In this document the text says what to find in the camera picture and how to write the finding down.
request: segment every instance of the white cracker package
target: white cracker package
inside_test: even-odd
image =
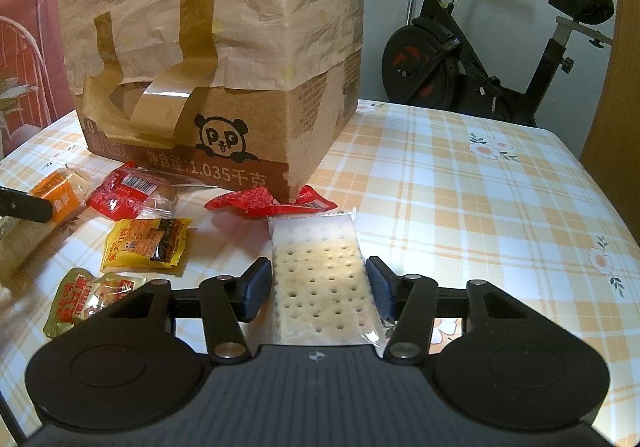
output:
[[[385,335],[350,214],[271,218],[274,340],[373,344]]]

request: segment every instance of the panda logo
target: panda logo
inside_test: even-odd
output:
[[[258,160],[257,156],[245,150],[244,135],[248,129],[244,120],[232,122],[222,117],[205,118],[197,114],[193,122],[200,130],[200,143],[196,144],[196,148],[207,153],[207,156],[230,158],[238,164],[244,160]]]

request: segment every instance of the white marble wall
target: white marble wall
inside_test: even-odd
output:
[[[461,0],[454,17],[489,74],[524,91],[560,14],[548,0]],[[386,99],[380,80],[382,49],[404,23],[407,0],[365,0],[361,97]],[[595,27],[608,36],[614,20]],[[556,135],[579,156],[600,98],[609,47],[597,49],[572,34],[566,55],[575,60],[570,74],[558,72],[536,114],[538,125]]]

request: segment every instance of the barcode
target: barcode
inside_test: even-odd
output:
[[[127,174],[122,180],[122,184],[135,189],[136,191],[143,192],[146,195],[151,194],[156,190],[155,183],[149,182],[149,180],[145,180],[144,178],[138,178],[137,176],[133,176],[132,174]]]
[[[326,204],[324,204],[322,202],[318,202],[318,201],[311,201],[311,202],[303,203],[300,206],[301,207],[308,207],[310,209],[320,209],[320,210],[325,210],[327,207],[329,207],[329,205],[326,205]]]

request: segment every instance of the tape strip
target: tape strip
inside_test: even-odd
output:
[[[175,126],[193,90],[215,71],[214,0],[180,0],[182,62],[159,74],[141,95],[131,116],[132,130],[175,140]]]
[[[104,65],[102,72],[84,79],[80,111],[93,120],[104,134],[117,142],[132,146],[150,146],[170,149],[171,140],[132,131],[127,116],[111,102],[111,95],[123,79],[122,68],[116,56],[111,27],[111,13],[94,18],[96,45]]]

